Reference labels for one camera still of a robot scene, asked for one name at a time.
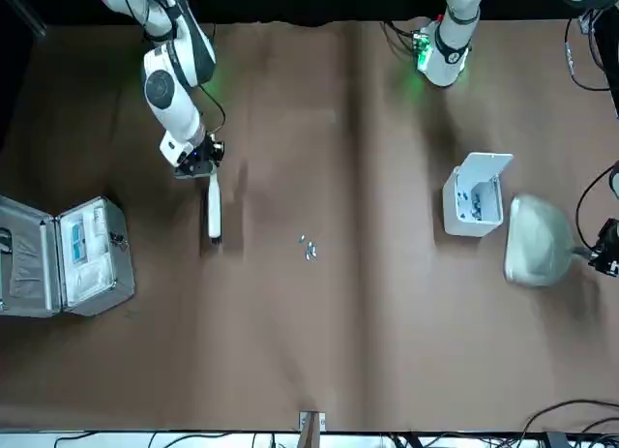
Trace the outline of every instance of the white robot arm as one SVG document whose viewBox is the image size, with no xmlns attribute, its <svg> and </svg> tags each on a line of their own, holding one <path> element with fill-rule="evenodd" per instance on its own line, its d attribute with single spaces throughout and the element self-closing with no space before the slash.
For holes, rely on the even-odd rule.
<svg viewBox="0 0 619 448">
<path fill-rule="evenodd" d="M 210 177 L 209 236 L 221 239 L 221 199 L 217 167 L 223 143 L 207 135 L 190 98 L 191 88 L 213 76 L 215 52 L 195 21 L 187 0 L 103 0 L 116 13 L 130 15 L 156 47 L 144 55 L 142 84 L 151 110 L 165 128 L 163 156 L 177 178 Z"/>
<path fill-rule="evenodd" d="M 417 68 L 434 85 L 447 87 L 464 69 L 471 37 L 480 19 L 482 0 L 446 0 L 447 10 L 442 20 L 434 20 L 420 29 L 427 42 L 421 45 Z M 602 9 L 617 0 L 566 0 L 583 10 Z"/>
</svg>

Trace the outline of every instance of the black background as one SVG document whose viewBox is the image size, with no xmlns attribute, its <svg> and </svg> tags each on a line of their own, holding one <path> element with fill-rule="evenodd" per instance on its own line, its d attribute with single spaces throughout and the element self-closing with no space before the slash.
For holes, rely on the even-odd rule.
<svg viewBox="0 0 619 448">
<path fill-rule="evenodd" d="M 100 0 L 28 0 L 49 24 L 126 24 Z M 436 17 L 445 0 L 190 0 L 200 22 L 271 22 L 320 25 L 334 20 L 405 20 Z M 484 0 L 482 18 L 554 19 L 577 12 L 562 0 Z"/>
<path fill-rule="evenodd" d="M 3 27 L 2 50 L 4 75 L 2 78 L 2 95 L 4 100 L 0 107 L 0 149 L 9 127 L 17 93 L 21 87 L 23 75 L 28 66 L 33 35 L 30 29 L 15 15 L 9 5 L 0 0 L 0 27 Z"/>
</svg>

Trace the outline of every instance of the case lid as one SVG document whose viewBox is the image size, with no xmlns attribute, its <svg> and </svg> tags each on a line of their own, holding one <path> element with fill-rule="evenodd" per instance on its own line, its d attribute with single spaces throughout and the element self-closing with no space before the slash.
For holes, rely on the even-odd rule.
<svg viewBox="0 0 619 448">
<path fill-rule="evenodd" d="M 469 153 L 457 171 L 457 186 L 470 190 L 480 182 L 488 182 L 503 172 L 513 158 L 509 153 Z"/>
<path fill-rule="evenodd" d="M 0 314 L 58 313 L 62 290 L 54 218 L 0 196 L 0 228 L 12 245 L 11 253 L 0 254 L 3 256 Z"/>
</svg>

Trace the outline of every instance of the open white container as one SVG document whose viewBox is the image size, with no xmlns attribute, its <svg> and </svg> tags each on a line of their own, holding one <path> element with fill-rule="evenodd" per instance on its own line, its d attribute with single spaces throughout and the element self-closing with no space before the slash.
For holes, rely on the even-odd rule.
<svg viewBox="0 0 619 448">
<path fill-rule="evenodd" d="M 470 153 L 443 186 L 443 221 L 451 235 L 483 237 L 503 223 L 499 175 L 511 154 Z"/>
<path fill-rule="evenodd" d="M 12 245 L 0 254 L 0 314 L 95 315 L 133 296 L 125 217 L 109 200 L 52 217 L 0 196 L 0 227 Z"/>
</svg>

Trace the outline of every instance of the brown table surface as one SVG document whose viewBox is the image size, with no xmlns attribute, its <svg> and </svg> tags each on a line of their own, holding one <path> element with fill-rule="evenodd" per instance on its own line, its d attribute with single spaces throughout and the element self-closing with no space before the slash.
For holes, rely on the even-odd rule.
<svg viewBox="0 0 619 448">
<path fill-rule="evenodd" d="M 137 287 L 95 318 L 3 318 L 0 421 L 294 430 L 299 410 L 319 409 L 337 431 L 501 431 L 562 400 L 619 399 L 619 281 L 577 263 L 554 288 L 516 287 L 505 224 L 481 240 L 441 224 L 440 189 L 469 151 L 515 155 L 506 208 L 528 192 L 570 215 L 619 156 L 610 96 L 570 82 L 564 24 L 482 22 L 447 90 L 400 62 L 377 23 L 220 27 L 219 253 L 200 243 L 204 183 L 175 180 L 160 156 L 138 28 L 52 27 L 33 48 L 0 190 L 52 213 L 115 194 Z M 573 37 L 582 81 L 601 82 Z M 590 194 L 590 240 L 617 208 L 605 184 Z M 601 414 L 581 406 L 534 427 Z"/>
</svg>

